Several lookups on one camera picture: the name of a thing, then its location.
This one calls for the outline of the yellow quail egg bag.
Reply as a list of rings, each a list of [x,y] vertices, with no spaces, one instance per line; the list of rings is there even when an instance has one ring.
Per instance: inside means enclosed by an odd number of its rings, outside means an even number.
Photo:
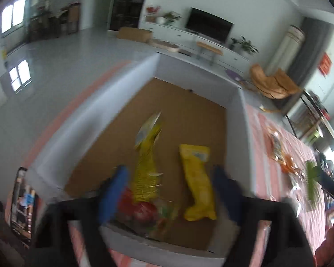
[[[280,165],[285,165],[285,157],[279,132],[276,129],[269,129],[269,138],[271,143],[271,158],[277,161]]]

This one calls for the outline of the red flower arrangement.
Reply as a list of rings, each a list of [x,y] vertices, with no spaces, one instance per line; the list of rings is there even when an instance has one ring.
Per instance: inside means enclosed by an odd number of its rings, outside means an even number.
[[[155,22],[156,18],[158,17],[158,12],[160,10],[160,6],[148,6],[146,8],[146,18],[147,22]]]

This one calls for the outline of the white cardboard box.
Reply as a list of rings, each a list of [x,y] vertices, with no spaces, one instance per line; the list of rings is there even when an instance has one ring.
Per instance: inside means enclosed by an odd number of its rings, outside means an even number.
[[[255,192],[242,89],[155,53],[109,70],[73,100],[33,149],[26,180],[44,201],[76,202],[118,173],[113,196],[131,189],[135,232],[102,212],[103,244],[158,266],[221,266],[226,216],[211,187],[219,164]]]

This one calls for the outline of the small dark potted plant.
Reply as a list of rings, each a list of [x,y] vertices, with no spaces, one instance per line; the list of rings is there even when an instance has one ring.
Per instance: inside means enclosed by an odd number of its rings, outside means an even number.
[[[234,50],[235,49],[235,46],[239,43],[239,40],[236,39],[236,38],[231,38],[231,42],[230,42],[230,45],[229,45],[229,49],[230,50]]]

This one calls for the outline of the yellow long snack bag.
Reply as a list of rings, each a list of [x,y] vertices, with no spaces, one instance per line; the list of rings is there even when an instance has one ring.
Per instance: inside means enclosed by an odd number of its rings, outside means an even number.
[[[214,192],[205,168],[210,149],[207,146],[181,144],[179,153],[185,179],[194,201],[194,204],[185,210],[185,220],[197,221],[203,218],[216,220]]]

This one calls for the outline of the potted green plant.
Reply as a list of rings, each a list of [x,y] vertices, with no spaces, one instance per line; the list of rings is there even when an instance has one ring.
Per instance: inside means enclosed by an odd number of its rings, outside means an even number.
[[[252,44],[250,40],[247,40],[244,36],[241,36],[241,39],[239,40],[239,50],[243,54],[248,54],[248,55],[254,55],[256,53],[259,53],[257,47]]]

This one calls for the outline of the white vase green plant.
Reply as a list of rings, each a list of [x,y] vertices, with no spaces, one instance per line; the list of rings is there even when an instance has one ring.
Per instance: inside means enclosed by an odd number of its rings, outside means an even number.
[[[178,20],[181,19],[181,16],[176,12],[167,12],[163,16],[159,16],[155,19],[155,22],[160,25],[172,25]]]

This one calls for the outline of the longan bag red label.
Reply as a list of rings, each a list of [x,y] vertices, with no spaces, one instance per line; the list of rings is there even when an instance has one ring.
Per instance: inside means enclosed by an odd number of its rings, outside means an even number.
[[[127,187],[120,198],[114,221],[135,235],[162,242],[178,213],[178,205],[163,198],[133,200],[132,191]]]

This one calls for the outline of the grey curtain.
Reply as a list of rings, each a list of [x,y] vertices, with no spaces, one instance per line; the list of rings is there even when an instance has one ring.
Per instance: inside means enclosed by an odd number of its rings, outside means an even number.
[[[304,18],[300,29],[305,39],[287,74],[298,86],[303,86],[313,75],[320,56],[330,40],[332,26],[322,20]]]

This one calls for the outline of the red wall hanging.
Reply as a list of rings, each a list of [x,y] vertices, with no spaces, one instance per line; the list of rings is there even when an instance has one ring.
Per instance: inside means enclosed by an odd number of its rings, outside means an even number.
[[[332,61],[330,59],[330,56],[324,52],[323,57],[318,65],[318,69],[320,73],[326,77],[330,73],[330,69],[332,66]]]

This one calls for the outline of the green clear dried fruit bag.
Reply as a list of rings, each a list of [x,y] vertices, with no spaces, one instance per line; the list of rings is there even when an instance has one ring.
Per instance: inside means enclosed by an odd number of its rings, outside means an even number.
[[[307,198],[311,209],[314,210],[321,201],[318,179],[322,169],[312,160],[307,160],[305,166]]]

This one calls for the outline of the black television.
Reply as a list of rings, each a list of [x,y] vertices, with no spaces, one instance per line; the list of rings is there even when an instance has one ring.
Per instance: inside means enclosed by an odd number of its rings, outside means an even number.
[[[233,23],[197,8],[191,8],[185,28],[218,42],[226,42]]]

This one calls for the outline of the orange chicken breast packet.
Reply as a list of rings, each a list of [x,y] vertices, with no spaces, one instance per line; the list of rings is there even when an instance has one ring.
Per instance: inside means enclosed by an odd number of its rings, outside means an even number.
[[[279,161],[281,171],[285,174],[296,174],[300,173],[301,169],[295,164],[294,158],[289,154],[284,154],[283,158]]]

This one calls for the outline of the black display cabinet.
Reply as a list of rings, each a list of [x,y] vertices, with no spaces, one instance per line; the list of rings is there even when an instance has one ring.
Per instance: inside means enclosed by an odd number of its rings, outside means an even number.
[[[110,31],[118,31],[127,26],[137,28],[145,0],[113,0],[110,15]]]

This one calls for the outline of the gold red snack bag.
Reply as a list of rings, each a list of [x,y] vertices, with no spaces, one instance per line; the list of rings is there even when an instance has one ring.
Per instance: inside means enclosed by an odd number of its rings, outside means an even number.
[[[134,202],[148,202],[158,197],[162,173],[157,170],[154,145],[162,130],[161,113],[149,117],[136,135],[135,149],[138,158],[131,181]]]

